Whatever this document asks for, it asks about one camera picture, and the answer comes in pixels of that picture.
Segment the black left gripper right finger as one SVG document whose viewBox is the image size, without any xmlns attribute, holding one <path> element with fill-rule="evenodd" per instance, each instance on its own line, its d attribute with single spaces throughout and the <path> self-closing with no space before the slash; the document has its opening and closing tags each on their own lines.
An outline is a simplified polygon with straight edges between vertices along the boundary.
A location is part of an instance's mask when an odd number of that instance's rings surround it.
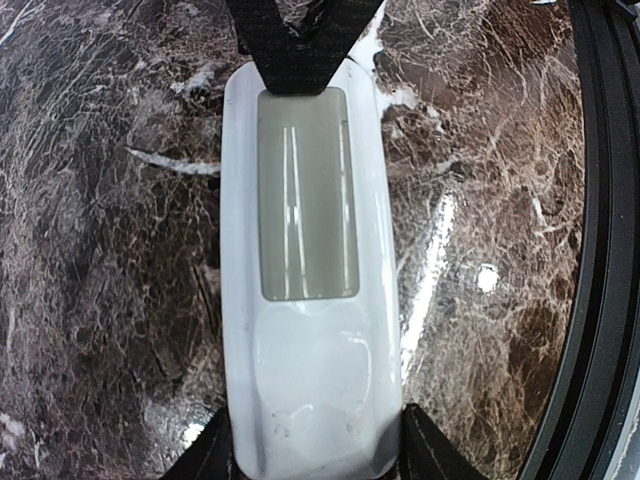
<svg viewBox="0 0 640 480">
<path fill-rule="evenodd" d="M 402 413 L 399 473 L 402 480 L 487 480 L 416 403 Z"/>
</svg>

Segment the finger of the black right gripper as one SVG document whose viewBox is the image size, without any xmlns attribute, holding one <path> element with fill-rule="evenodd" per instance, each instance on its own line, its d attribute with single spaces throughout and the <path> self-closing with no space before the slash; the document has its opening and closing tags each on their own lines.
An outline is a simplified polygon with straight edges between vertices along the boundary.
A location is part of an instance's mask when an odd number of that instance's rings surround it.
<svg viewBox="0 0 640 480">
<path fill-rule="evenodd" d="M 318 95 L 348 56 L 381 3 L 310 1 L 298 25 L 274 1 L 229 1 L 239 41 L 274 95 Z"/>
</svg>

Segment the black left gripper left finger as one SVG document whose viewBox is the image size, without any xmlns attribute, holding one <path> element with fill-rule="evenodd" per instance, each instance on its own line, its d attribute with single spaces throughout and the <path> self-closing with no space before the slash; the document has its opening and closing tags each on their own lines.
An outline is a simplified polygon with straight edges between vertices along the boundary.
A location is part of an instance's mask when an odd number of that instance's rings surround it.
<svg viewBox="0 0 640 480">
<path fill-rule="evenodd" d="M 233 445 L 227 412 L 216 412 L 204 430 L 161 480 L 229 480 L 233 478 Z"/>
</svg>

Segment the grey battery cover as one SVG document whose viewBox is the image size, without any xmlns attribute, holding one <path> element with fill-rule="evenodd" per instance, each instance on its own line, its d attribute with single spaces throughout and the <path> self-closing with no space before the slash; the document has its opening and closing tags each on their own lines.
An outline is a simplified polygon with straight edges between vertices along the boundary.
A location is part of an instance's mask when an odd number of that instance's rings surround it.
<svg viewBox="0 0 640 480">
<path fill-rule="evenodd" d="M 346 96 L 258 97 L 261 288 L 270 301 L 348 298 L 360 287 Z"/>
</svg>

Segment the white remote control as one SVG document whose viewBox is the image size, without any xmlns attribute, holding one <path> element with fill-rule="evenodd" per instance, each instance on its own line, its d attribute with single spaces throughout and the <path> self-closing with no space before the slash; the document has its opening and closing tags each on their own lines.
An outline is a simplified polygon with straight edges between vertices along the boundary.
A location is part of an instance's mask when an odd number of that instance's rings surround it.
<svg viewBox="0 0 640 480">
<path fill-rule="evenodd" d="M 377 479 L 400 448 L 399 301 L 376 91 L 351 60 L 329 88 L 346 96 L 360 287 L 299 301 L 270 301 L 261 288 L 257 109 L 268 90 L 247 63 L 224 92 L 224 366 L 235 459 L 252 479 Z"/>
</svg>

